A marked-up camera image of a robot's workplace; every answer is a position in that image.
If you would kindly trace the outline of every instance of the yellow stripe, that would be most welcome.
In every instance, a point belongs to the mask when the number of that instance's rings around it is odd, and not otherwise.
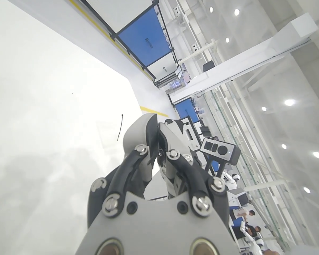
[[[145,111],[145,112],[148,112],[148,113],[156,113],[156,114],[158,114],[158,115],[160,115],[160,116],[169,118],[169,116],[168,116],[167,114],[164,114],[164,113],[161,113],[161,112],[157,112],[157,111],[155,111],[155,110],[151,110],[151,109],[146,108],[146,107],[143,107],[143,106],[139,106],[139,107],[140,107],[140,109],[141,109],[142,111]]]
[[[127,53],[125,50],[122,49],[122,47],[121,47],[120,45],[118,45],[114,40],[112,40],[111,37],[110,37],[110,35],[108,35],[108,34],[105,32],[105,30],[103,30],[103,28],[101,28],[101,27],[99,26],[99,24],[93,20],[93,18],[91,18],[75,1],[73,1],[73,0],[69,0],[69,1],[70,1],[70,3],[71,3],[72,5],[74,5],[74,6],[77,8],[77,10],[79,10],[94,26],[96,26],[96,27],[99,29],[99,31],[101,31],[101,32],[108,38],[108,40],[110,40],[116,47],[118,47],[118,49],[119,49],[122,53],[124,53],[124,54],[127,56],[127,58],[129,58],[129,59],[136,65],[136,67],[137,67],[140,71],[142,71],[142,72],[144,73],[144,75],[146,75],[150,80],[152,80],[151,76],[148,75],[148,74],[139,66],[139,64],[138,64],[132,57],[130,57],[130,55],[128,55],[128,53]]]

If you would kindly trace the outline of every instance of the silver bolt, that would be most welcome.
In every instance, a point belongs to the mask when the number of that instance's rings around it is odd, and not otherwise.
[[[214,179],[214,186],[217,189],[222,189],[222,181],[220,179]]]
[[[117,199],[109,198],[106,201],[105,209],[110,212],[112,210],[115,210],[117,208],[117,205],[118,205],[118,200]]]
[[[107,217],[112,217],[118,213],[118,199],[120,195],[117,193],[108,196],[102,205],[102,213]]]
[[[207,196],[202,198],[197,198],[193,196],[191,200],[191,204],[195,212],[202,217],[208,217],[213,211],[212,201]]]
[[[147,151],[148,151],[148,149],[146,148],[146,145],[144,145],[144,144],[139,144],[139,145],[137,145],[137,146],[135,147],[135,150],[136,150],[137,152],[139,152],[141,156],[144,155],[144,154],[146,154]]]
[[[224,181],[219,177],[213,177],[214,181],[210,185],[210,187],[215,191],[222,193],[225,190],[225,183]]]
[[[169,156],[170,156],[171,158],[176,158],[176,157],[178,157],[178,155],[179,155],[179,152],[176,151],[176,150],[171,150],[171,151],[170,151],[170,154],[169,154]]]
[[[205,198],[198,198],[196,205],[201,210],[208,210],[209,208],[209,204]]]
[[[183,155],[183,156],[184,156],[185,160],[186,160],[190,165],[193,164],[194,160],[193,160],[192,156],[190,156],[190,155],[188,155],[188,154],[185,154],[185,155]]]

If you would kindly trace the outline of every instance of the ceiling light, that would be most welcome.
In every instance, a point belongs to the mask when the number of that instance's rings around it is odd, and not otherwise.
[[[292,106],[292,105],[294,105],[294,103],[295,103],[294,99],[285,100],[285,105],[287,105],[287,106]]]
[[[313,155],[314,155],[316,158],[319,158],[319,152],[313,152]]]
[[[305,191],[306,193],[310,194],[310,189],[309,189],[309,188],[303,187],[303,189],[304,189],[304,191]]]

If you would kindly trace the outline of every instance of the blue panel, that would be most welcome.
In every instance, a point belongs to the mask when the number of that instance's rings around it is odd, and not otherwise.
[[[149,66],[170,52],[154,8],[118,36],[145,66]]]
[[[212,161],[212,168],[214,169],[214,172],[217,172],[219,170],[219,163],[215,160]]]
[[[177,112],[179,113],[179,116],[181,119],[190,116],[193,123],[196,123],[199,121],[199,118],[197,117],[197,114],[194,109],[194,105],[192,104],[190,99],[186,99],[178,104],[175,105],[175,108]]]

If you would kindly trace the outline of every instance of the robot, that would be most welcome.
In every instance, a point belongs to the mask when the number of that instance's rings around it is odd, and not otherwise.
[[[224,180],[205,171],[168,124],[144,114],[125,133],[123,148],[121,165],[90,188],[88,231],[75,255],[239,254]],[[234,162],[229,153],[225,160]],[[155,162],[168,188],[164,201],[143,197]]]

